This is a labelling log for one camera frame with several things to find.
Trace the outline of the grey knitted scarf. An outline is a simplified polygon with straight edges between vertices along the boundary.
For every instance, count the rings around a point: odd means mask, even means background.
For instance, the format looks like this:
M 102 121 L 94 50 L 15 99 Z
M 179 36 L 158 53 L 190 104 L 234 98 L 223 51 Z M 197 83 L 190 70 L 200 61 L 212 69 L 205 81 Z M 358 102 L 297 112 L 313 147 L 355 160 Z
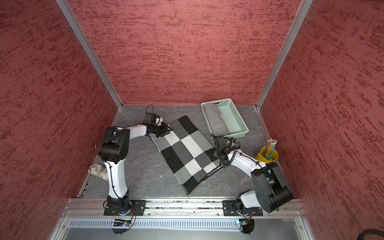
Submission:
M 225 136 L 229 134 L 229 130 L 221 117 L 219 108 L 214 103 L 203 105 L 209 126 L 214 136 Z

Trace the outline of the black white checkered scarf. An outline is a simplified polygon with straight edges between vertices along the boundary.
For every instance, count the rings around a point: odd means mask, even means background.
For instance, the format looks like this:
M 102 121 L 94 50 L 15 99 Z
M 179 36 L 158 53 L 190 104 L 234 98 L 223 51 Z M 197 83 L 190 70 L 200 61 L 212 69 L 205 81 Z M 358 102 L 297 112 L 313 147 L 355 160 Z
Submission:
M 190 194 L 201 182 L 221 168 L 216 148 L 205 138 L 188 116 L 169 124 L 172 131 L 152 138 L 175 178 Z

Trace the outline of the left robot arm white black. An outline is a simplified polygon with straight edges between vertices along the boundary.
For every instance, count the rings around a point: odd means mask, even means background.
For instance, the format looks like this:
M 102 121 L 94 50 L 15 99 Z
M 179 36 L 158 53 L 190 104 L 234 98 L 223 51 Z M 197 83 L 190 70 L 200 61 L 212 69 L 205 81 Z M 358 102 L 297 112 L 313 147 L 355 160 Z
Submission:
M 106 166 L 109 181 L 105 215 L 126 216 L 134 211 L 129 199 L 124 170 L 130 140 L 143 136 L 159 138 L 169 134 L 172 130 L 165 123 L 160 125 L 136 124 L 128 127 L 113 126 L 106 129 L 98 149 L 98 156 Z

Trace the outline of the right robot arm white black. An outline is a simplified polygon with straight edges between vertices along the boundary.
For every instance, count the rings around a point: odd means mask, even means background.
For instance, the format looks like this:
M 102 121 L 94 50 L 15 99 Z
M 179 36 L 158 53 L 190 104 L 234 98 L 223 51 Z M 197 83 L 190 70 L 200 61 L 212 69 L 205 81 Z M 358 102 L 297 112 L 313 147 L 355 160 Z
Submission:
M 265 212 L 279 211 L 280 207 L 295 198 L 294 191 L 277 160 L 278 141 L 269 139 L 256 157 L 241 150 L 240 143 L 234 138 L 211 135 L 215 144 L 215 155 L 221 167 L 234 166 L 252 178 L 254 190 L 237 196 L 238 211 L 262 208 Z

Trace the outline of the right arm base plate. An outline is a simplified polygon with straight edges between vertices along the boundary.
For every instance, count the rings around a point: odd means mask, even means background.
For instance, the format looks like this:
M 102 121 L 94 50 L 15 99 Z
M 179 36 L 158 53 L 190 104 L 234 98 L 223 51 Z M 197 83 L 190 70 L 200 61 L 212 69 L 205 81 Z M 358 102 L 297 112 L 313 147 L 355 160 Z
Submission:
M 239 200 L 223 200 L 223 212 L 226 217 L 245 216 L 249 218 L 263 216 L 261 207 L 245 207 Z

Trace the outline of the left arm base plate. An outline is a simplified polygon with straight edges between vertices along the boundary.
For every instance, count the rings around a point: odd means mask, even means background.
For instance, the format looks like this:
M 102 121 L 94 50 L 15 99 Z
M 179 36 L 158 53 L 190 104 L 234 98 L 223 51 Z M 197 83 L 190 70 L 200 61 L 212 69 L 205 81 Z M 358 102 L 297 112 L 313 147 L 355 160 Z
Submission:
M 129 216 L 142 216 L 146 207 L 146 200 L 129 200 L 119 201 L 112 199 L 106 201 L 104 206 L 104 216 L 118 216 L 118 217 L 129 217 Z

